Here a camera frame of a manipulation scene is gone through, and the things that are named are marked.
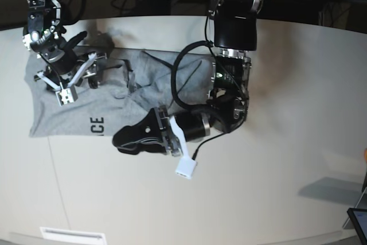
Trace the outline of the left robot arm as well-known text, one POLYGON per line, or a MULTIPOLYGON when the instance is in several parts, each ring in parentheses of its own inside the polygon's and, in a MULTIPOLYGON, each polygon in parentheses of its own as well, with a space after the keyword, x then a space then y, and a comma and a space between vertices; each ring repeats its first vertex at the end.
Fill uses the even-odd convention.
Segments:
POLYGON ((180 112, 169 114, 166 106, 152 108, 138 123, 122 127, 112 137, 123 154, 143 151, 180 155, 191 161, 187 144, 211 141, 211 129, 220 136, 237 130, 247 119, 248 82, 252 61, 249 51, 257 48, 257 14, 263 0, 210 0, 207 22, 214 23, 214 38, 193 42, 177 54, 170 68, 170 90, 180 112), (180 97, 178 71, 191 50, 205 47, 212 58, 211 86, 203 103, 189 103, 180 97))

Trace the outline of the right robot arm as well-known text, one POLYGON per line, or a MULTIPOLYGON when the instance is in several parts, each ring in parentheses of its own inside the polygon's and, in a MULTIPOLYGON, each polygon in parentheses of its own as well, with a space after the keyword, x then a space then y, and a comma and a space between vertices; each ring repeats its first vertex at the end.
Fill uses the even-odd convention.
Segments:
POLYGON ((127 142, 118 150, 165 153, 154 111, 146 111, 127 98, 135 87, 135 71, 148 56, 137 49, 80 47, 87 32, 64 38, 70 21, 62 0, 27 0, 28 21, 23 42, 31 56, 25 80, 32 92, 34 117, 30 137, 55 135, 113 135, 144 115, 143 123, 128 127, 127 142))

